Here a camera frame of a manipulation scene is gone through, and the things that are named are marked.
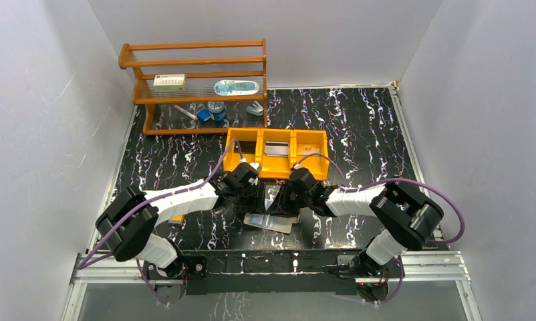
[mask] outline yellow storage bin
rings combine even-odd
[[[305,155],[319,152],[325,156],[327,153],[327,133],[324,130],[294,130],[295,162],[299,162]],[[327,179],[329,161],[323,157],[311,156],[301,162],[319,181]]]
[[[257,162],[262,164],[262,171],[259,175],[262,179],[287,179],[295,162],[307,154],[320,152],[328,156],[327,133],[324,130],[230,128],[227,136],[227,144],[232,139],[237,139],[241,142],[243,145],[243,154],[248,163]],[[250,142],[256,142],[256,145],[252,147]],[[287,143],[289,147],[288,155],[266,155],[266,142]],[[233,147],[223,161],[223,169],[225,171],[232,171],[239,164],[239,161],[239,152]],[[301,166],[309,169],[315,179],[319,181],[327,179],[329,161],[323,157],[309,157],[302,162]]]
[[[243,156],[247,159],[247,162],[259,162],[260,160],[256,159],[257,154],[259,154],[258,150],[260,147],[258,144],[259,136],[260,128],[229,128],[225,148],[227,147],[227,145],[229,145],[232,139],[237,139],[243,147]],[[254,149],[248,148],[250,146],[247,146],[251,142],[254,142],[256,144]],[[239,152],[236,148],[236,144],[234,144],[225,156],[225,159],[223,160],[223,170],[232,171],[233,169],[235,169],[235,167],[237,167],[240,160],[241,156],[239,155]]]

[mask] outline marker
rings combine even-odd
[[[190,116],[191,118],[193,118],[193,120],[197,120],[197,116],[195,116],[194,114],[188,112],[187,110],[181,108],[180,106],[178,105],[174,105],[174,107],[179,110],[180,112],[186,114],[187,116]]]

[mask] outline robotic arm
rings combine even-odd
[[[335,273],[341,278],[376,275],[393,257],[407,249],[419,251],[443,218],[441,208],[416,187],[407,183],[388,183],[360,191],[328,186],[314,179],[306,168],[295,169],[281,185],[274,202],[263,208],[263,182],[258,181],[260,164],[240,163],[235,170],[215,174],[203,181],[166,191],[147,192],[135,187],[122,191],[96,221],[98,231],[105,235],[127,212],[148,197],[170,192],[172,195],[146,205],[113,232],[106,245],[117,261],[138,258],[153,263],[169,278],[183,271],[190,274],[204,271],[198,263],[203,257],[184,255],[169,239],[152,233],[154,227],[169,219],[192,213],[226,207],[232,203],[238,213],[262,209],[270,215],[296,216],[302,207],[309,207],[320,216],[376,216],[385,230],[361,251],[343,263]]]

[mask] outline white wall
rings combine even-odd
[[[0,320],[58,320],[132,114],[88,2],[0,1]]]
[[[123,43],[267,42],[269,86],[399,80],[441,0],[89,0]]]
[[[400,92],[483,320],[536,320],[536,1],[445,0]]]

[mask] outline black marble table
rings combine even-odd
[[[351,186],[401,176],[415,179],[404,137],[387,88],[331,88],[270,90],[270,128],[326,130],[329,157],[346,174]],[[255,116],[244,112],[247,104],[228,105],[231,126],[252,126]],[[169,110],[160,113],[161,128],[178,118]],[[169,189],[208,175],[219,159],[224,134],[149,136],[142,134],[144,107],[138,107],[115,187],[142,190]],[[340,182],[334,168],[329,181]],[[289,235],[243,224],[230,209],[203,211],[185,217],[180,227],[164,223],[159,235],[181,249],[336,249],[364,248],[380,233],[375,217],[318,217],[301,212],[301,221]]]

